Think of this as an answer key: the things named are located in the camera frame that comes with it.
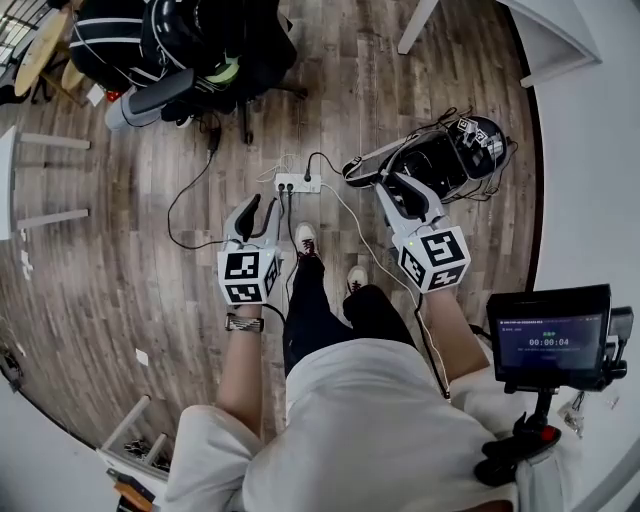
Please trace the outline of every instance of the monitor screen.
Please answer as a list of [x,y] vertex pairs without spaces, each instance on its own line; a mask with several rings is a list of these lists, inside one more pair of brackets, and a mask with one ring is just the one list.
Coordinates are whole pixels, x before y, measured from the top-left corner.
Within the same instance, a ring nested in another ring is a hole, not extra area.
[[498,320],[502,366],[589,370],[600,346],[601,315]]

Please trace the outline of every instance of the power strip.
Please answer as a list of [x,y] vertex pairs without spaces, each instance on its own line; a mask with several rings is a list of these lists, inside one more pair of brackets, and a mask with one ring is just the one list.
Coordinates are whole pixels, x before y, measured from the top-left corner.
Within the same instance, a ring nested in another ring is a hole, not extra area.
[[292,192],[300,194],[319,194],[322,186],[322,179],[319,174],[312,174],[311,181],[304,181],[304,174],[289,174],[279,172],[274,180],[276,192],[280,192],[280,185],[284,185],[284,192],[287,193],[287,185],[293,185]]

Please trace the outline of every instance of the white cable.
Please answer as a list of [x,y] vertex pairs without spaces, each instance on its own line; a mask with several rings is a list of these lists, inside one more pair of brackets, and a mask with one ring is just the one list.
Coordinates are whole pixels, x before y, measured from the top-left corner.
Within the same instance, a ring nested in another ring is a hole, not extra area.
[[[394,276],[391,272],[389,272],[386,268],[384,268],[380,264],[380,262],[378,261],[378,258],[376,258],[376,255],[373,253],[373,249],[371,249],[371,247],[369,246],[367,241],[364,239],[364,235],[362,234],[362,229],[360,228],[360,222],[358,221],[358,217],[353,212],[353,210],[347,206],[347,203],[344,202],[344,200],[338,195],[338,193],[335,191],[335,189],[333,187],[327,185],[326,183],[322,183],[321,186],[326,187],[329,190],[331,190],[331,192],[333,192],[335,194],[335,196],[338,198],[338,201],[340,201],[340,203],[342,203],[342,206],[344,206],[347,209],[347,211],[351,214],[353,219],[356,221],[356,227],[358,228],[358,234],[360,235],[360,239],[362,240],[362,243],[364,243],[365,247],[371,253],[371,256],[373,257],[373,261],[376,262],[376,265],[378,265],[378,267],[380,267],[380,269],[383,272],[385,272],[386,274],[391,276],[391,278],[395,282],[397,282],[400,286],[402,286],[404,289],[406,289],[409,292],[409,295],[411,296],[411,300],[413,301],[413,305],[417,309],[418,308],[418,302],[416,301],[416,298],[413,296],[413,293],[411,292],[411,288],[409,288],[406,284],[404,284],[396,276]],[[431,337],[431,333],[429,332],[429,329],[427,329],[427,326],[424,324],[424,320],[422,319],[422,315],[420,314],[419,311],[418,311],[418,318],[420,318],[420,323],[422,324],[422,327],[424,328],[425,332],[427,333],[427,336],[429,337],[429,345],[431,345],[431,348],[433,349],[433,351],[438,356],[438,359],[440,361],[440,366],[442,367],[442,377],[444,378],[444,385],[445,385],[447,393],[449,393],[450,392],[450,390],[449,390],[449,379],[447,378],[447,370],[444,367],[444,362],[442,361],[442,356],[440,355],[440,352],[438,352],[438,349],[434,345],[433,338]]]
[[[291,174],[291,167],[289,167],[285,163],[285,158],[287,158],[287,157],[300,158],[299,155],[296,155],[294,153],[285,153],[284,155],[282,155],[278,159],[278,163],[276,165],[274,165],[271,169],[267,169],[263,173],[259,174],[258,177],[256,178],[256,182],[258,182],[258,183],[271,183],[272,181],[274,181],[276,179],[276,174],[278,174],[277,170],[280,169],[280,168],[283,168],[288,174]],[[263,180],[260,179],[260,178],[262,178],[262,176],[264,176],[265,174],[270,173],[271,171],[273,171],[273,175],[270,178],[266,178],[266,179],[263,179]]]

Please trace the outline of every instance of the white wall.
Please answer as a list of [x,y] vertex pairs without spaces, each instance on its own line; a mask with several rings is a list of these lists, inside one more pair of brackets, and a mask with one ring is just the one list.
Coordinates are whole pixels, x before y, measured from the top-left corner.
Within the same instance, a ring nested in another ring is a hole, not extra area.
[[106,466],[0,377],[0,510],[114,512]]
[[[603,63],[536,87],[545,165],[536,288],[611,283],[614,305],[631,305],[640,319],[640,11],[632,0],[576,4]],[[535,52],[527,36],[525,50]],[[626,359],[617,406],[586,404],[582,498],[640,436],[640,321]]]

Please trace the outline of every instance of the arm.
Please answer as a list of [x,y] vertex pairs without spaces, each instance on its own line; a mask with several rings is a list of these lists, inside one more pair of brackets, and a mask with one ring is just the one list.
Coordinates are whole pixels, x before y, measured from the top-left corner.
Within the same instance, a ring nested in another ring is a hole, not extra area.
[[[262,306],[238,308],[239,317],[260,318]],[[261,335],[232,331],[222,369],[216,405],[260,437],[262,427]]]
[[438,340],[438,351],[449,380],[487,368],[489,361],[453,293],[440,290],[426,294],[425,298],[432,330]]

